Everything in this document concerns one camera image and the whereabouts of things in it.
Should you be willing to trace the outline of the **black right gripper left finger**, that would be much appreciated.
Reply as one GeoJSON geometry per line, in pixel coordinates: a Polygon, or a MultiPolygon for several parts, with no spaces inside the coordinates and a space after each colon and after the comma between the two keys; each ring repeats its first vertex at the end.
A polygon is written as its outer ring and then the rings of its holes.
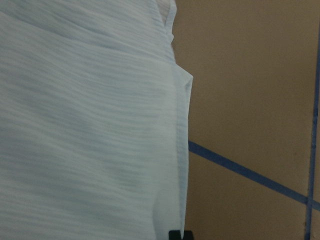
{"type": "Polygon", "coordinates": [[[168,232],[169,240],[181,240],[181,232],[179,230],[170,230],[168,232]]]}

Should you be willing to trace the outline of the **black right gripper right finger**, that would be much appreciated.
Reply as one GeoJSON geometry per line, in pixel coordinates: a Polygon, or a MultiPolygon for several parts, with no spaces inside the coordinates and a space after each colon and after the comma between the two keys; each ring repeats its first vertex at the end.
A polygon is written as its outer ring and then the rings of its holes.
{"type": "Polygon", "coordinates": [[[183,240],[194,240],[194,235],[191,230],[185,230],[183,233],[183,240]]]}

